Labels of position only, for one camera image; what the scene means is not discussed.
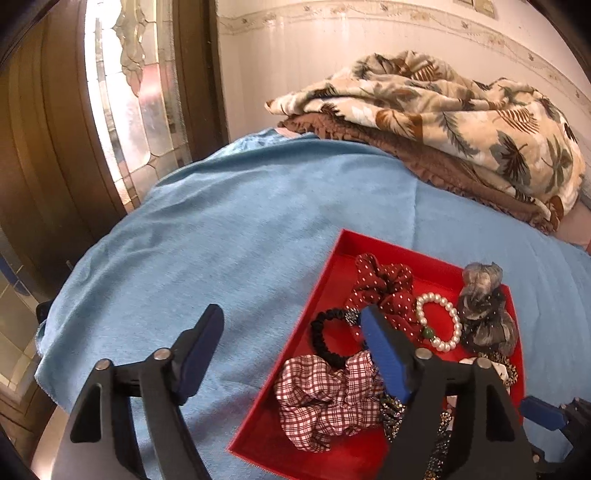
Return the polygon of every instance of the bed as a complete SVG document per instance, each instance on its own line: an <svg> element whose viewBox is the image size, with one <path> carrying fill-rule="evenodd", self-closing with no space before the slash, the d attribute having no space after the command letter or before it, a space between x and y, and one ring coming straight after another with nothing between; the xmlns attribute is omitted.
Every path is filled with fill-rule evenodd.
<svg viewBox="0 0 591 480"><path fill-rule="evenodd" d="M377 148L274 130L171 173L86 253L38 331L38 383L70 411L97 360L142 360L218 303L226 329L182 412L213 479L275 478L225 449L342 228L460 266L499 264L527 394L553 404L591 398L587 253L435 189ZM159 478L138 402L134 420L147 474ZM526 430L547 459L568 451L560 433Z"/></svg>

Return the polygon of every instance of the polka dot scrunchie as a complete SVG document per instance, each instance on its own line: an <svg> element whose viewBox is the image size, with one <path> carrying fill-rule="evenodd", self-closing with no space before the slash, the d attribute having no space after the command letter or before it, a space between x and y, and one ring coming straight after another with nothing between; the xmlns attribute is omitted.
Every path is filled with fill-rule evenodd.
<svg viewBox="0 0 591 480"><path fill-rule="evenodd" d="M421 330L415 316L413 272L404 264L380 265L373 254L355 259L357 283L345 303L346 309L362 310L376 304L386 319L410 341L422 342Z"/></svg>

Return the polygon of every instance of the leaf print blanket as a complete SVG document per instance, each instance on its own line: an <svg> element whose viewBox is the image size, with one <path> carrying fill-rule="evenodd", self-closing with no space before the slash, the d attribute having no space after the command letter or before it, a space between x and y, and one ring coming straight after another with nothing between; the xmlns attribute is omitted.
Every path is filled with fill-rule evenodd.
<svg viewBox="0 0 591 480"><path fill-rule="evenodd" d="M485 184L535 203L555 228L584 175L566 118L538 90L506 78L484 85L413 51L370 55L267 109L328 113L442 150L471 163Z"/></svg>

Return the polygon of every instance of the gray sheer scrunchie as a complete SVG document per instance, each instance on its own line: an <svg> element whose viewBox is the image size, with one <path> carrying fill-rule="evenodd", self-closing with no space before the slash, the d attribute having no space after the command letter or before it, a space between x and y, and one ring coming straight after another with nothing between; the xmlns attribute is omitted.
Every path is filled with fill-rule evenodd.
<svg viewBox="0 0 591 480"><path fill-rule="evenodd" d="M461 343L468 351L511 356L517 345L517 327L505 310L500 289L503 270L493 263L471 263L462 272L464 288L457 301L462 325Z"/></svg>

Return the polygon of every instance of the red tray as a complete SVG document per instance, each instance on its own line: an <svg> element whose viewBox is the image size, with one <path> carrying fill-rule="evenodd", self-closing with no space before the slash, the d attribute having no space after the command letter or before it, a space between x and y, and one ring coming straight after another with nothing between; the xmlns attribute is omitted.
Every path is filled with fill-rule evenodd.
<svg viewBox="0 0 591 480"><path fill-rule="evenodd" d="M309 323L318 312L344 305L356 281L355 258L366 252L373 253L381 264L403 263L411 267L415 295L433 291L445 295L455 303L463 287L460 267L375 238L347 230L341 231L300 320L254 405L228 446L228 450L234 455L264 470L296 480L375 478L387 450L381 427L364 430L352 437L335 437L331 441L329 452L303 452L293 446L281 429L278 403L273 393L273 384L283 363L294 356L313 353ZM501 288L507 298L506 309L517 322L509 287L502 285ZM435 328L437 334L444 339L451 338L453 326L447 312L433 304L425 304L424 309L429 324ZM353 355L359 351L359 344L344 322L328 322L324 327L324 338L329 349L341 355ZM449 353L435 353L451 361L473 356L461 346ZM511 387L511 400L517 406L525 391L521 341L517 343L511 362L519 374L517 383Z"/></svg>

